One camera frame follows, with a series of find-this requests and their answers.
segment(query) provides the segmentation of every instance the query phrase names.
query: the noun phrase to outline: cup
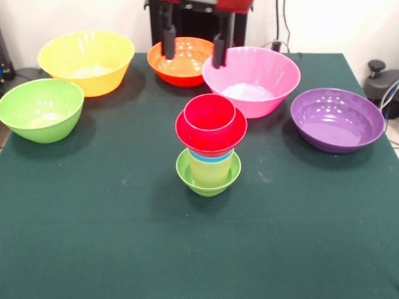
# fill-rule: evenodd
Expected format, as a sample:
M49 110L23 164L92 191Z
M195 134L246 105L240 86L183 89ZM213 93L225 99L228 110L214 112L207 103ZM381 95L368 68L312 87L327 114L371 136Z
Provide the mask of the cup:
M191 150L188 152L191 173L198 187L216 188L223 186L229 174L234 150L218 158L198 156Z
M199 95L187 103L183 114L196 146L226 146L236 117L236 108L228 99L213 93Z

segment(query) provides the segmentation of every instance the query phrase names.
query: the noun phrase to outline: blue cup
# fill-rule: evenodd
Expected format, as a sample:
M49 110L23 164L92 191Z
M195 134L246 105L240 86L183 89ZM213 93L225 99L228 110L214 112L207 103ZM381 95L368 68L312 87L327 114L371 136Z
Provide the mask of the blue cup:
M223 156L220 157L204 157L201 156L197 153L195 153L194 151L192 151L191 149L189 149L190 154L197 160L200 160L201 162L206 162L206 163L218 163L218 162L222 162L228 158L231 157L231 155L234 152L234 149L232 149L231 151L229 151L227 154L224 154Z

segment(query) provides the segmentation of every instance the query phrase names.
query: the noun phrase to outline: small green bowl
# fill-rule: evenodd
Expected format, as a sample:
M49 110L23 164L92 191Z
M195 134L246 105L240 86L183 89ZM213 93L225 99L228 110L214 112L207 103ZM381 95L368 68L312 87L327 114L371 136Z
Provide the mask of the small green bowl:
M202 188L195 186L193 175L191 173L190 168L190 160L188 155L188 149L185 149L179 155L177 162L176 162L176 170L180 177L180 179L195 193L199 194L200 196L204 197L212 197L218 194L221 194L224 190L232 185L235 180L238 178L241 172L241 161L238 155L234 152L233 160L231 162L229 174L227 177L226 184L215 187L215 188Z
M37 143L59 141L82 113L84 93L71 82L39 79L21 84L0 100L0 120L21 137Z

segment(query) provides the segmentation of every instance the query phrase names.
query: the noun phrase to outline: stacked cups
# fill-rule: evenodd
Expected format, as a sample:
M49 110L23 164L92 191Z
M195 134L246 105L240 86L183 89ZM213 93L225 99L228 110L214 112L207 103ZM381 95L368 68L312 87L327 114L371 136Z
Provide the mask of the stacked cups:
M234 147L247 127L244 115L220 95L205 94L189 101L176 120L176 133L188 147L176 164L180 178L204 196L223 192L241 171Z

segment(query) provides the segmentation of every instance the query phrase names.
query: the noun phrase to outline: plastic bowl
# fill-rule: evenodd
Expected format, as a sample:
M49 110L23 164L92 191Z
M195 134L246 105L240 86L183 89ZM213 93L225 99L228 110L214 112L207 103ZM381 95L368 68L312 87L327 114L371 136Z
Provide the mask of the plastic bowl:
M204 83L202 68L213 54L213 43L195 37L177 37L176 54L172 60L161 55L161 44L154 45L147 61L164 81L177 87L194 87Z
M226 183L219 187L203 188L195 184L193 174L191 173L190 160L188 150L185 149L178 157L176 162L176 170L180 179L195 193L204 197L212 197L221 194L230 187L238 178L241 172L241 161L236 153L233 154L230 170L226 179Z
M316 148L349 153L377 140L384 117L366 98L346 90L318 88L300 94L291 106L299 133Z
M133 43L125 36L91 30L48 42L37 61L51 77L74 82L86 97L97 97L120 85L134 53Z
M226 135L223 144L209 142L202 144L195 143L191 136L190 125L185 120L184 111L182 111L176 119L175 129L180 141L196 154L204 157L220 157L228 154L243 140L247 132L247 127L247 119L245 119L241 111L236 108L236 117L233 121L233 127L229 131L229 134Z
M226 98L215 94L199 95L183 110L196 145L212 143L223 146L236 117L236 107Z
M231 100L246 118L272 113L300 82L298 66L269 49L230 48L226 63L216 69L209 58L203 67L204 80L213 93Z
M30 81L2 97L0 120L28 140L51 143L69 135L83 102L83 91L74 83L56 79Z

